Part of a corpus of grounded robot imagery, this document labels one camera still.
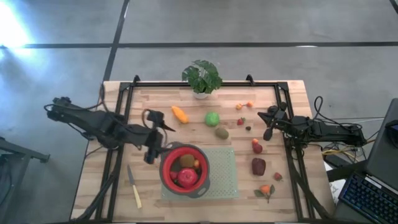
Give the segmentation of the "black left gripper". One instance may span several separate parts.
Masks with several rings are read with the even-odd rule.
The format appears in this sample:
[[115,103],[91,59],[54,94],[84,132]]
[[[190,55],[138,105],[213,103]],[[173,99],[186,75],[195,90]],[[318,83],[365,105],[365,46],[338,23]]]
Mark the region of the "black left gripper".
[[156,153],[163,153],[164,148],[162,147],[163,135],[158,131],[158,127],[168,131],[175,131],[171,127],[167,126],[164,121],[161,121],[158,126],[155,124],[150,129],[145,146],[147,151],[144,153],[144,162],[147,164],[153,164],[156,159]]

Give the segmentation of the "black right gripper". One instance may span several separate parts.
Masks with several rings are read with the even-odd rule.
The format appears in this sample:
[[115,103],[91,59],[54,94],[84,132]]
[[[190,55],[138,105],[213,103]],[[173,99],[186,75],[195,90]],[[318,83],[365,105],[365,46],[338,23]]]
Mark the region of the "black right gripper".
[[266,126],[269,127],[263,134],[263,140],[265,141],[269,141],[272,138],[274,129],[286,131],[290,127],[290,121],[285,111],[258,112],[257,115],[265,122]]

